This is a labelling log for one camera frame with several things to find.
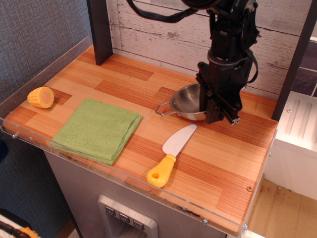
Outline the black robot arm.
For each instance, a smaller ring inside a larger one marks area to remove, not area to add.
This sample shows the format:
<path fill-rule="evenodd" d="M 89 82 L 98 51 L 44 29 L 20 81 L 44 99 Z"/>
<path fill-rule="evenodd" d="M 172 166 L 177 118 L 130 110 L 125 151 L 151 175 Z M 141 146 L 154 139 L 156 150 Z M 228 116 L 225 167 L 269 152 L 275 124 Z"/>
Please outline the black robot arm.
<path fill-rule="evenodd" d="M 208 124 L 228 119 L 239 122 L 242 110 L 240 91 L 253 83 L 258 72 L 250 77 L 257 59 L 250 47 L 257 42 L 254 0 L 186 0 L 195 10 L 206 10 L 210 16 L 211 48 L 208 63 L 198 63 L 196 80 L 200 84 L 200 111 Z"/>

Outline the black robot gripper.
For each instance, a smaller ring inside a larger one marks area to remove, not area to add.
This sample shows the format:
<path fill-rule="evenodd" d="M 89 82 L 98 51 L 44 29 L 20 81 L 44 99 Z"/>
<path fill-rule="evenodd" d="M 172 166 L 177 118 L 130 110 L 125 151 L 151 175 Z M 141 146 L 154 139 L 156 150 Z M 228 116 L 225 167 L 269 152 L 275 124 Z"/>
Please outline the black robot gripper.
<path fill-rule="evenodd" d="M 238 113 L 242 110 L 242 82 L 234 68 L 200 62 L 198 69 L 196 80 L 200 84 L 200 112 L 206 112 L 206 123 L 226 118 L 231 125 L 237 124 L 240 119 Z"/>

